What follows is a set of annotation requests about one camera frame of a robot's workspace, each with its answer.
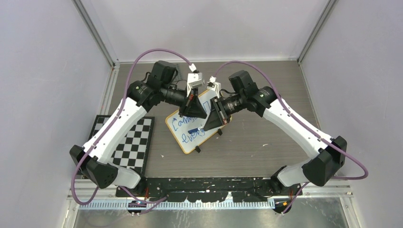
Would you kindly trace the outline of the yellow framed whiteboard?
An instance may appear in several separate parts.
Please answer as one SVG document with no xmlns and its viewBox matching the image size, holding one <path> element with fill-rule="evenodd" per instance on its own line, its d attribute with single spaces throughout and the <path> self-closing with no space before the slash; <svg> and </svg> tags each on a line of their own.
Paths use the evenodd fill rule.
<svg viewBox="0 0 403 228">
<path fill-rule="evenodd" d="M 195 117 L 181 117 L 179 111 L 176 110 L 170 114 L 165 123 L 173 134 L 179 147 L 185 154 L 189 154 L 196 150 L 201 151 L 201 144 L 220 132 L 223 126 L 205 131 L 202 129 L 206 123 L 205 119 Z"/>
</svg>

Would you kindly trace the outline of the metal wire whiteboard stand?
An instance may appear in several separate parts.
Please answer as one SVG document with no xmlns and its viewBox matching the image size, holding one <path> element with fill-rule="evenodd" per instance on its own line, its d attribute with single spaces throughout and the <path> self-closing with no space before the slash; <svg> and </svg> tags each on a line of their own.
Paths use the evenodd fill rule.
<svg viewBox="0 0 403 228">
<path fill-rule="evenodd" d="M 211 136 L 209 136 L 206 140 L 201 142 L 199 145 L 196 145 L 194 150 L 197 153 L 200 153 L 202 149 L 204 148 L 205 144 L 210 145 L 213 139 L 219 139 L 223 135 L 223 130 L 219 128 L 215 133 L 213 133 Z"/>
</svg>

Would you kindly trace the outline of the black white checkerboard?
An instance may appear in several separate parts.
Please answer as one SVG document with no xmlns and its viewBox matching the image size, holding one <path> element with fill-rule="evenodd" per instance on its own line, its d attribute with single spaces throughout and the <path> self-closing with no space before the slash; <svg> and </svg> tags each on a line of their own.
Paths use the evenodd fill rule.
<svg viewBox="0 0 403 228">
<path fill-rule="evenodd" d="M 155 117 L 145 116 L 135 124 L 117 145 L 109 161 L 145 174 L 153 136 Z"/>
</svg>

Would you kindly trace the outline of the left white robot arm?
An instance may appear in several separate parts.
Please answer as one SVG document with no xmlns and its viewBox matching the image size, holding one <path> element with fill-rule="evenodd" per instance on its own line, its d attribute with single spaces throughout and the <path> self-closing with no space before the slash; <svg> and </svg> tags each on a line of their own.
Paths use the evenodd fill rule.
<svg viewBox="0 0 403 228">
<path fill-rule="evenodd" d="M 102 128 L 83 146 L 74 145 L 70 156 L 80 172 L 98 188 L 110 185 L 123 186 L 135 197 L 145 193 L 146 184 L 134 169 L 113 164 L 110 159 L 128 131 L 154 106 L 165 102 L 179 108 L 179 115 L 190 118 L 207 118 L 199 98 L 198 89 L 204 83 L 202 73 L 190 65 L 185 90 L 175 87 L 178 74 L 174 64 L 166 61 L 154 63 L 145 81 L 134 81 L 122 98 L 119 107 Z"/>
</svg>

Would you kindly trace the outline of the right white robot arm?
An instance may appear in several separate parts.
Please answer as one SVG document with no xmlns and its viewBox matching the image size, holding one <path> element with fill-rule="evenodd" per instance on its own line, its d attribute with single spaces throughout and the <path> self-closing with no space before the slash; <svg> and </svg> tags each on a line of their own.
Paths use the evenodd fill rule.
<svg viewBox="0 0 403 228">
<path fill-rule="evenodd" d="M 229 81 L 235 94 L 210 99 L 211 112 L 203 126 L 204 131 L 228 124 L 232 114 L 247 109 L 279 127 L 308 156 L 308 160 L 283 166 L 271 176 L 274 193 L 283 195 L 290 186 L 302 182 L 322 187 L 344 165 L 345 156 L 336 150 L 346 150 L 347 142 L 343 137 L 333 138 L 318 130 L 295 113 L 284 99 L 278 99 L 271 87 L 259 89 L 245 70 L 229 76 Z"/>
</svg>

